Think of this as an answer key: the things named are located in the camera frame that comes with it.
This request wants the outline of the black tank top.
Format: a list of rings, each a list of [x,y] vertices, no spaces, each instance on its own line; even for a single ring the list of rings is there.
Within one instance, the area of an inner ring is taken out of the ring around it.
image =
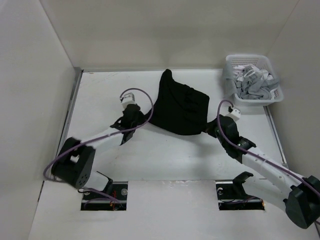
[[[146,117],[149,123],[171,133],[191,136],[205,129],[210,97],[194,88],[176,82],[166,69],[160,78],[158,96]]]

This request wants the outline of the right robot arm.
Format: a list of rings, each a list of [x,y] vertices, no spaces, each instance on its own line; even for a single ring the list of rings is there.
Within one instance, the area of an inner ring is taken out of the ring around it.
[[[255,143],[240,136],[230,116],[219,115],[205,125],[204,132],[218,139],[229,157],[259,173],[267,182],[243,172],[233,179],[232,192],[263,199],[286,213],[299,228],[307,229],[320,217],[320,181],[297,174],[265,155]]]

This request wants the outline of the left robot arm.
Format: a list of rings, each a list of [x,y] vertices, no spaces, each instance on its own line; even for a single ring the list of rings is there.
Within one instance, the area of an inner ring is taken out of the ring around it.
[[[95,157],[128,142],[137,127],[145,123],[145,115],[135,104],[128,104],[123,115],[107,130],[90,140],[68,138],[51,167],[51,174],[75,189],[94,189],[100,199],[112,195],[110,178],[93,170]]]

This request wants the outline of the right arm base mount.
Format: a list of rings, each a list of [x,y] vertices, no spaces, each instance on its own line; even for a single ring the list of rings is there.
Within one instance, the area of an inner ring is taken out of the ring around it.
[[[220,211],[264,211],[265,203],[262,199],[238,193],[232,181],[216,181],[218,208]]]

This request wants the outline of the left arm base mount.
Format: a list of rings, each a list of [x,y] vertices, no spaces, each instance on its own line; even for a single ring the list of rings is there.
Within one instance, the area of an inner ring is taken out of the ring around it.
[[[104,195],[95,191],[81,189],[81,211],[126,211],[128,182],[109,183],[103,190]]]

